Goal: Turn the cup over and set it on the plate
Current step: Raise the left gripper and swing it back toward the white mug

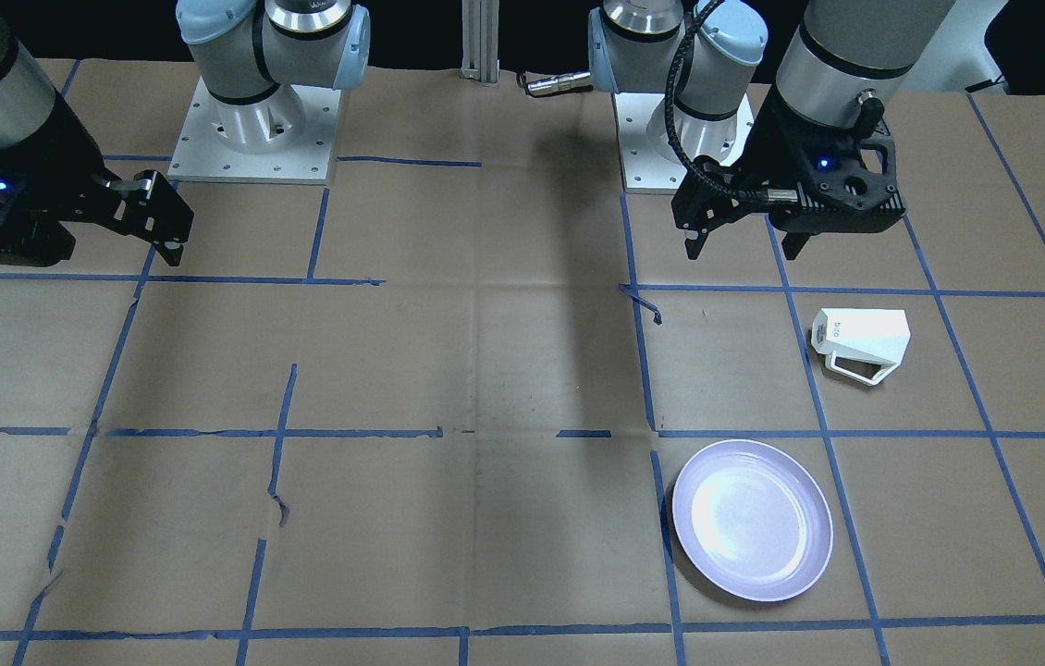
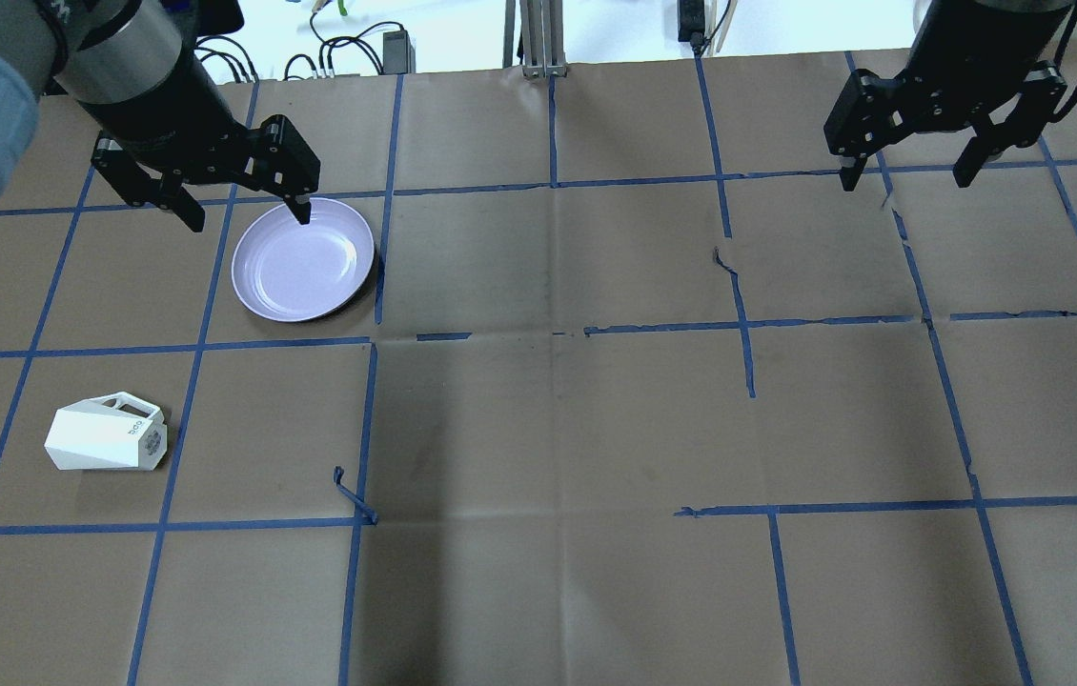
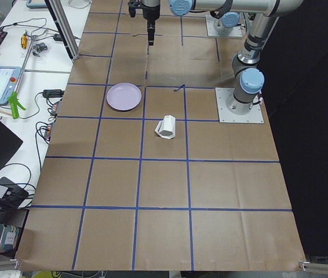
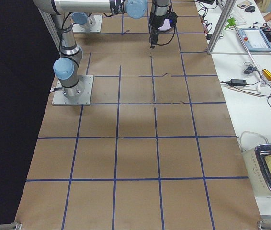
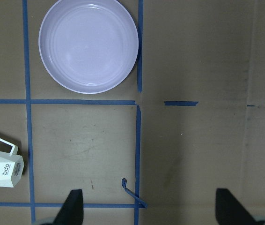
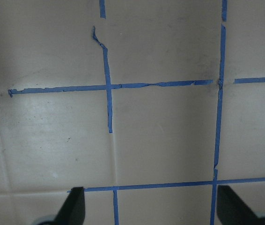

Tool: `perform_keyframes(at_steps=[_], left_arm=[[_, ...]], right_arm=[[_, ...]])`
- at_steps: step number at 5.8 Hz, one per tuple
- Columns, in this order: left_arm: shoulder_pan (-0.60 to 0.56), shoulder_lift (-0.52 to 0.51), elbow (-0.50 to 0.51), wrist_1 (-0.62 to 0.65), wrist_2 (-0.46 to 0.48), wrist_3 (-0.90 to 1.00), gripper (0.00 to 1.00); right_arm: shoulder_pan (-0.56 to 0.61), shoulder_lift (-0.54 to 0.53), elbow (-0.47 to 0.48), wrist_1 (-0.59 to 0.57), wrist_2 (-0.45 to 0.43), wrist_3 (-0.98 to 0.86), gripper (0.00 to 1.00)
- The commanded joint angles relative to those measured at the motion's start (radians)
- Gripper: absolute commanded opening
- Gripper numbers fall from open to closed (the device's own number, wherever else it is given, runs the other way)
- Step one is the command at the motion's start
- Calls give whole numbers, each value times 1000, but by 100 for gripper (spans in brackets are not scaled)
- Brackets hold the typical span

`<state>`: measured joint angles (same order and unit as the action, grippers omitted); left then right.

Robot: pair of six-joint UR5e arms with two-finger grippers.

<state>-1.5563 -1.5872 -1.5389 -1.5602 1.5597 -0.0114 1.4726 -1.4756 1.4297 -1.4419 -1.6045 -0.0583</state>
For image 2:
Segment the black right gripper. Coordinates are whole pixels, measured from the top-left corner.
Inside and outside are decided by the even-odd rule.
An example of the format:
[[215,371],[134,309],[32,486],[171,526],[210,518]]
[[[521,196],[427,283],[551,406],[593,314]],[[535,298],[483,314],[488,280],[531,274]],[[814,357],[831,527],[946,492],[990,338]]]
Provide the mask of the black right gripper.
[[868,160],[913,134],[971,130],[952,176],[969,188],[987,162],[1038,142],[1067,81],[1044,51],[1067,8],[929,8],[901,72],[847,76],[823,131],[845,192]]

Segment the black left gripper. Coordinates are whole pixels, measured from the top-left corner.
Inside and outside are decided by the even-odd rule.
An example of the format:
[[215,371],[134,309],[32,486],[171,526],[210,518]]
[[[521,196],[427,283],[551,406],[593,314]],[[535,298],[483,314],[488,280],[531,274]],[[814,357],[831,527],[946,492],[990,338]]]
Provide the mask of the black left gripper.
[[100,127],[90,162],[129,207],[156,207],[190,232],[206,225],[191,186],[237,186],[267,192],[311,222],[311,194],[321,162],[294,122],[272,114],[251,129],[199,64],[174,64],[167,75],[118,103],[78,104]]

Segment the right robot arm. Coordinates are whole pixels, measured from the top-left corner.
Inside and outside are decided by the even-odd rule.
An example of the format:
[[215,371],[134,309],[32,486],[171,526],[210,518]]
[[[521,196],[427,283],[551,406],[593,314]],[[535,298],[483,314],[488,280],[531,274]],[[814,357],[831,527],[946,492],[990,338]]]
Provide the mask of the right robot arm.
[[900,72],[852,71],[824,122],[841,187],[913,134],[971,130],[952,168],[961,188],[1007,149],[1034,145],[1077,104],[1060,70],[1076,23],[1077,1],[931,1]]

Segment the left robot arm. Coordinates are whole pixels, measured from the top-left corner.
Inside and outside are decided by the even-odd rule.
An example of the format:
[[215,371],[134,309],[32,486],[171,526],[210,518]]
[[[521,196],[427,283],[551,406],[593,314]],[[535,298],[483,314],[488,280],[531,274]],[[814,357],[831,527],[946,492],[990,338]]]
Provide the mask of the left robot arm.
[[234,184],[311,221],[319,156],[282,114],[234,117],[195,48],[159,1],[0,1],[0,196],[56,84],[98,126],[90,164],[129,207],[202,232],[191,187]]

